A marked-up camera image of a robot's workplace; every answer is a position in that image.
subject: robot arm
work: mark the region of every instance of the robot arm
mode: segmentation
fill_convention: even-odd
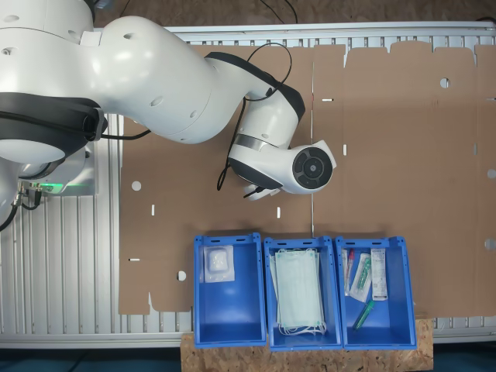
[[[9,198],[17,182],[13,168],[61,162],[99,139],[103,113],[194,144],[218,134],[244,97],[268,95],[248,104],[229,152],[232,169],[258,197],[309,194],[329,182],[336,163],[323,141],[289,150],[305,112],[301,96],[249,62],[226,53],[202,58],[139,17],[92,32],[90,9],[78,0],[0,2],[29,23],[0,28],[0,158],[9,164],[9,171],[0,167],[0,179],[9,179],[0,196]]]

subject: surgical mask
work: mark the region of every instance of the surgical mask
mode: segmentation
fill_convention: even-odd
[[[315,250],[280,250],[275,254],[275,271],[281,333],[287,336],[324,333],[319,254]]]

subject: blue plastic bin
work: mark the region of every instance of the blue plastic bin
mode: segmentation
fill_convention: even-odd
[[[335,239],[336,266],[341,303],[343,345],[346,350],[410,350],[417,348],[415,316],[413,312],[410,268],[405,239]],[[370,253],[370,248],[386,249],[387,301],[376,301],[374,309],[357,331],[353,325],[365,304],[344,295],[344,273],[341,249],[355,250],[350,280],[353,283],[360,254]],[[372,299],[372,286],[367,301]]]
[[[280,249],[315,248],[320,252],[320,290],[327,331],[324,335],[310,333],[285,336],[279,332],[277,324],[277,299],[270,275],[270,256]],[[267,323],[271,351],[291,350],[336,350],[342,349],[339,299],[336,283],[336,267],[332,251],[332,240],[328,236],[315,239],[272,240],[265,239],[265,285],[267,288]]]
[[[204,282],[204,249],[233,246],[235,280]],[[265,346],[260,234],[195,237],[195,346]]]

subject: medical supply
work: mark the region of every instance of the medical supply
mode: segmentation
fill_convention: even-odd
[[[207,246],[205,255],[205,283],[234,281],[233,246]]]
[[[370,290],[370,283],[372,282],[370,265],[370,254],[360,254],[360,261],[358,263],[358,269],[356,270],[357,273],[353,279],[350,296],[361,302],[365,302],[367,300]]]
[[[350,250],[350,255],[348,256],[348,264],[346,265],[346,275],[344,277],[344,295],[350,295],[350,283],[351,283],[351,269],[353,268],[353,262],[355,260],[355,251]]]
[[[360,313],[360,316],[353,325],[353,330],[357,331],[358,329],[362,328],[363,322],[365,322],[365,319],[367,319],[367,316],[369,316],[370,312],[374,308],[374,305],[375,305],[374,300],[368,301],[367,305],[365,306],[365,308],[363,308],[362,312]]]
[[[281,323],[281,313],[279,312],[279,299],[277,298],[277,275],[276,275],[276,257],[275,256],[270,256],[270,275],[272,277],[272,285],[274,286],[274,292],[276,294],[276,301],[277,301],[276,322]]]
[[[386,249],[372,248],[372,299],[385,301],[388,299],[388,284],[386,282]]]
[[[346,272],[348,268],[348,251],[345,248],[341,248],[341,261],[343,262],[343,273],[346,277]]]
[[[319,283],[319,254],[315,250],[275,253],[279,331],[286,336],[324,333],[326,322]]]

